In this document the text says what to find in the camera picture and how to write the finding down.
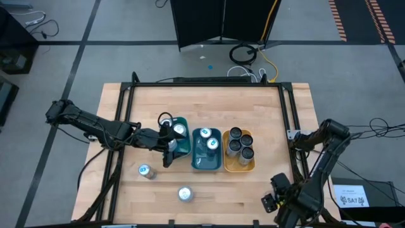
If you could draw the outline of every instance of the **soda can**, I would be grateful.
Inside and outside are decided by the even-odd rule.
[[[253,159],[254,156],[254,151],[252,148],[244,148],[239,155],[239,163],[241,165],[247,165],[249,164],[249,162],[251,162],[251,160]]]
[[[186,129],[185,126],[182,125],[181,123],[175,124],[175,126],[173,127],[173,129],[175,130],[175,132],[181,134],[181,135],[184,136],[184,137],[187,135],[187,129]]]
[[[203,128],[200,130],[200,136],[203,139],[208,139],[211,136],[211,129],[209,128]]]
[[[169,127],[171,127],[173,125],[173,123],[171,122],[171,119],[166,118],[166,119],[160,120],[159,128],[161,128],[161,125],[163,126],[163,124],[165,124],[165,123],[169,123]]]
[[[178,189],[178,199],[182,202],[189,202],[192,200],[193,193],[189,186],[183,186]]]
[[[207,141],[207,147],[210,150],[216,150],[219,146],[219,142],[218,140],[216,140],[215,138],[209,138]]]
[[[207,151],[207,156],[209,158],[214,157],[215,155],[215,150],[218,148],[219,146],[219,142],[217,139],[215,138],[209,138],[207,141],[207,147],[208,147],[208,151]]]
[[[240,138],[240,143],[241,143],[243,148],[250,147],[253,144],[253,138],[250,135],[243,135]]]
[[[176,139],[173,139],[172,141],[170,141],[169,143],[169,152],[172,152],[176,149],[177,147],[177,141]]]
[[[151,166],[149,166],[147,164],[140,165],[138,172],[141,176],[144,176],[144,177],[148,178],[149,180],[154,179],[156,177],[156,175],[158,174],[154,168],[152,168]]]
[[[238,140],[234,139],[228,144],[227,155],[233,158],[240,152],[241,149],[241,143]]]
[[[238,127],[232,127],[229,131],[229,141],[231,140],[239,140],[242,137],[242,130]]]

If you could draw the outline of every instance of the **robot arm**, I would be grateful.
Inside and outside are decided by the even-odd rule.
[[[141,129],[139,122],[106,120],[81,110],[70,100],[54,101],[46,113],[46,119],[46,122],[51,125],[70,124],[87,135],[96,136],[102,147],[106,149],[119,150],[127,145],[162,152],[163,166],[166,168],[176,158],[174,152],[168,151],[168,143],[174,139],[184,138],[177,134],[167,122],[163,125],[159,124],[159,132]]]
[[[307,221],[312,218],[313,222],[321,214],[323,186],[339,156],[350,144],[350,139],[349,129],[331,119],[322,122],[320,128],[310,135],[296,134],[289,144],[292,149],[311,151],[315,145],[323,143],[323,150],[309,179],[293,185],[285,174],[278,174],[271,179],[275,199],[269,194],[262,198],[262,202],[268,213],[280,208],[275,218],[280,227],[295,227],[299,219]]]

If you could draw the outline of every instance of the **wooden table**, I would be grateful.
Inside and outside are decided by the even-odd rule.
[[[308,84],[293,84],[301,129],[316,130],[318,121]],[[97,115],[113,120],[120,85],[105,84]],[[277,212],[266,213],[261,197],[272,191],[270,178],[281,172],[292,182],[290,158],[285,138],[278,89],[272,87],[136,87],[131,122],[158,129],[157,118],[163,111],[185,117],[189,130],[215,127],[222,132],[231,127],[251,131],[254,138],[256,168],[249,173],[230,173],[223,167],[216,172],[196,172],[191,156],[162,166],[162,154],[145,149],[125,148],[114,223],[116,224],[274,224]],[[100,150],[92,142],[87,160]],[[79,218],[100,192],[107,152],[94,160],[82,176],[72,219]],[[311,153],[308,165],[318,154]],[[142,163],[158,171],[155,180],[138,174]],[[194,199],[182,203],[177,198],[180,186],[190,186]],[[324,187],[325,208],[340,219],[338,208]],[[110,196],[106,198],[103,218],[107,217]]]

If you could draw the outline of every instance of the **sign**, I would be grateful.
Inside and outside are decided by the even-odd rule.
[[[369,207],[363,186],[334,185],[337,204],[341,208]]]

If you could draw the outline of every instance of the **yellow container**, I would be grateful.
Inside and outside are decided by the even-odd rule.
[[[242,135],[245,135],[245,134],[252,136],[252,134],[248,130],[242,130]],[[229,143],[229,130],[224,132],[222,135],[223,166],[225,167],[225,169],[228,172],[250,172],[250,171],[252,171],[254,169],[254,166],[256,165],[254,162],[254,157],[251,160],[251,162],[249,162],[249,164],[247,164],[246,166],[241,165],[238,162],[239,156],[235,156],[235,157],[231,158],[227,155],[228,143]]]

